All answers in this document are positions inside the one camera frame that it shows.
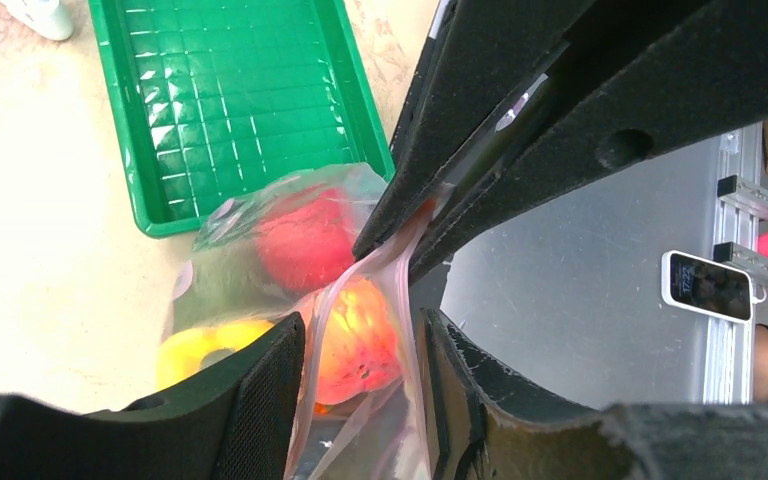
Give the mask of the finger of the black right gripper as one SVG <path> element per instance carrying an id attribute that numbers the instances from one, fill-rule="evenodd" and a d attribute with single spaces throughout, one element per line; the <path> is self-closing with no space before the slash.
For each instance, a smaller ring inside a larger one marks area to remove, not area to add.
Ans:
<path id="1" fill-rule="evenodd" d="M 551 74 L 416 249 L 420 279 L 484 231 L 554 198 L 768 118 L 768 1 L 706 1 L 574 98 Z"/>
<path id="2" fill-rule="evenodd" d="M 527 88 L 569 45 L 590 1 L 442 1 L 402 109 L 396 172 L 359 235 L 362 258 L 430 195 L 464 143 L 493 128 L 500 104 Z"/>

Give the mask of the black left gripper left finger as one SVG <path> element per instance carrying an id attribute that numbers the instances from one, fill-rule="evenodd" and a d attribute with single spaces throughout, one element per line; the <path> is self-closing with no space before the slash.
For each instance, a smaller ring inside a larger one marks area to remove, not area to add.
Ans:
<path id="1" fill-rule="evenodd" d="M 304 359 L 298 314 L 121 411 L 0 395 L 0 479 L 280 479 Z"/>

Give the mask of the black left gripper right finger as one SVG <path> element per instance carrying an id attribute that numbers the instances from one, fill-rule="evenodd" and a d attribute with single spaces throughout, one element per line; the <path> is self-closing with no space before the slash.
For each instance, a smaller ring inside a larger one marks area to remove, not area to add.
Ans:
<path id="1" fill-rule="evenodd" d="M 768 479 L 768 404 L 594 410 L 509 369 L 440 310 L 417 349 L 435 479 Z"/>

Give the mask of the yellow toy bell pepper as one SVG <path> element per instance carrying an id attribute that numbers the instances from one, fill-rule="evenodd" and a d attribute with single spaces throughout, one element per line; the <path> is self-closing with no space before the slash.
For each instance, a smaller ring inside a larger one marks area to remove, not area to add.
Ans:
<path id="1" fill-rule="evenodd" d="M 272 327 L 267 320 L 242 319 L 171 335 L 158 349 L 156 387 L 163 390 L 187 379 L 202 369 L 209 355 L 242 350 Z"/>

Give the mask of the toy peach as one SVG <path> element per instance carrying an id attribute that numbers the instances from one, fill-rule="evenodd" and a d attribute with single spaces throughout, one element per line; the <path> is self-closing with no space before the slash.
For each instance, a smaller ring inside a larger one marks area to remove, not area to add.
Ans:
<path id="1" fill-rule="evenodd" d="M 316 413 L 383 389 L 400 377 L 398 334 L 388 316 L 387 299 L 365 278 L 349 281 L 338 294 L 321 350 Z"/>

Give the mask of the clear zip top bag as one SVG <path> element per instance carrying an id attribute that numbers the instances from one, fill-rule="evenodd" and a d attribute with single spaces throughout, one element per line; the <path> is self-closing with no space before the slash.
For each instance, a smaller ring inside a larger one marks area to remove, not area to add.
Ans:
<path id="1" fill-rule="evenodd" d="M 428 479 L 431 477 L 415 327 L 408 287 L 409 257 L 450 194 L 432 196 L 381 247 L 356 260 L 327 286 L 308 293 L 280 287 L 256 252 L 255 226 L 280 199 L 303 190 L 342 189 L 354 219 L 354 242 L 386 183 L 365 164 L 329 165 L 290 173 L 263 189 L 231 198 L 204 222 L 175 282 L 163 340 L 194 327 L 235 320 L 276 325 L 298 313 L 305 325 L 305 353 L 286 477 L 293 479 Z M 355 278 L 371 281 L 388 302 L 398 334 L 401 375 L 387 387 L 314 411 L 326 324 L 335 300 Z"/>

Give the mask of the red toy tomato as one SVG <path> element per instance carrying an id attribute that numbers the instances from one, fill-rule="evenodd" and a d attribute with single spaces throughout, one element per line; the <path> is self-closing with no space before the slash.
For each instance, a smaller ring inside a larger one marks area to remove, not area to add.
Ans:
<path id="1" fill-rule="evenodd" d="M 282 288 L 308 293 L 354 263 L 354 219 L 340 188 L 307 189 L 280 199 L 255 226 L 262 266 Z"/>

